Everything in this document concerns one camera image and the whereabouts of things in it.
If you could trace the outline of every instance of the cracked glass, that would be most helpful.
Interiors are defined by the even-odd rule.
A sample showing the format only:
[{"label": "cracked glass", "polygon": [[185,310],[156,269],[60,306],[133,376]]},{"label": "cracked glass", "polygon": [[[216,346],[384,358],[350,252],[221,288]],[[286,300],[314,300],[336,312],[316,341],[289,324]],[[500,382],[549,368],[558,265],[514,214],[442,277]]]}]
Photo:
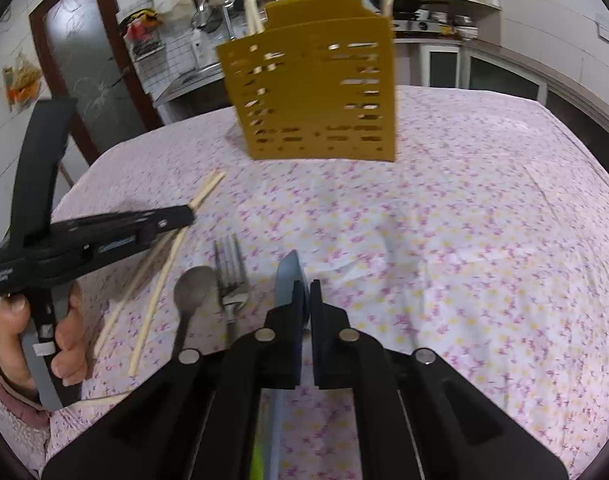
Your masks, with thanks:
[{"label": "cracked glass", "polygon": [[98,0],[60,0],[44,21],[51,54],[100,153],[145,133],[114,59]]}]

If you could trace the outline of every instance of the finger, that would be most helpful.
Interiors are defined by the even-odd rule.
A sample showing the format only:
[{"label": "finger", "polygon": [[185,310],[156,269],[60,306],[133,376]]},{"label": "finger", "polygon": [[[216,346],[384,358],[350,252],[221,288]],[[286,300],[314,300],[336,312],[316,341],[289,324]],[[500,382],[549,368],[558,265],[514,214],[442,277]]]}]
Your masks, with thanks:
[{"label": "finger", "polygon": [[69,296],[69,306],[71,308],[82,307],[82,290],[80,289],[78,282],[73,282],[71,294]]},{"label": "finger", "polygon": [[71,386],[72,384],[81,383],[87,375],[87,362],[83,362],[82,366],[78,368],[73,374],[66,376],[62,380],[63,386]]},{"label": "finger", "polygon": [[70,350],[84,336],[82,316],[76,308],[70,308],[66,317],[56,326],[56,343],[62,350]]},{"label": "finger", "polygon": [[32,380],[18,334],[27,327],[29,317],[24,296],[0,300],[0,368],[9,381],[26,388],[32,388]]},{"label": "finger", "polygon": [[70,350],[62,350],[51,361],[51,370],[61,379],[75,373],[85,362],[84,345],[79,342]]}]

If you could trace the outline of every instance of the metal fork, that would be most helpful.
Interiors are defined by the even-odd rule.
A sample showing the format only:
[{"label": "metal fork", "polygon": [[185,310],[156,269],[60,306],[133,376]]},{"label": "metal fork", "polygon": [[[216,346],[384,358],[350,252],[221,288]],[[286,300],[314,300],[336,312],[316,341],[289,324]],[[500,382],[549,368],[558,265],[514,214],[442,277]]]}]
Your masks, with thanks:
[{"label": "metal fork", "polygon": [[227,346],[236,339],[235,315],[249,301],[249,280],[236,235],[214,241],[220,306],[226,316]]}]

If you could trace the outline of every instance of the cabinet door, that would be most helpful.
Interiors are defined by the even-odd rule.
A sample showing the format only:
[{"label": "cabinet door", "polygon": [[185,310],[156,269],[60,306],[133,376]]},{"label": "cabinet door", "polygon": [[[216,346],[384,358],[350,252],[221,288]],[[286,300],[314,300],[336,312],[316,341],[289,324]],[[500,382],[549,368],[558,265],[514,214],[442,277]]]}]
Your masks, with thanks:
[{"label": "cabinet door", "polygon": [[584,143],[609,173],[609,132],[555,92],[549,91],[546,107]]},{"label": "cabinet door", "polygon": [[503,60],[486,57],[477,52],[470,53],[468,58],[470,59],[469,76],[468,86],[465,88],[491,90],[545,104],[547,85],[538,76]]},{"label": "cabinet door", "polygon": [[422,86],[460,87],[460,48],[457,46],[422,45]]}]

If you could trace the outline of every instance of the dish rack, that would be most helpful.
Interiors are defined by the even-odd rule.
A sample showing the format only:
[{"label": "dish rack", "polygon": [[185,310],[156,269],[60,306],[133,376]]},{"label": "dish rack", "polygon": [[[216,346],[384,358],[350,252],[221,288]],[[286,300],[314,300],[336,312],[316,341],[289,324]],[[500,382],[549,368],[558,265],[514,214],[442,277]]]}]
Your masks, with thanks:
[{"label": "dish rack", "polygon": [[279,0],[217,47],[253,158],[395,160],[393,32],[362,0]]}]

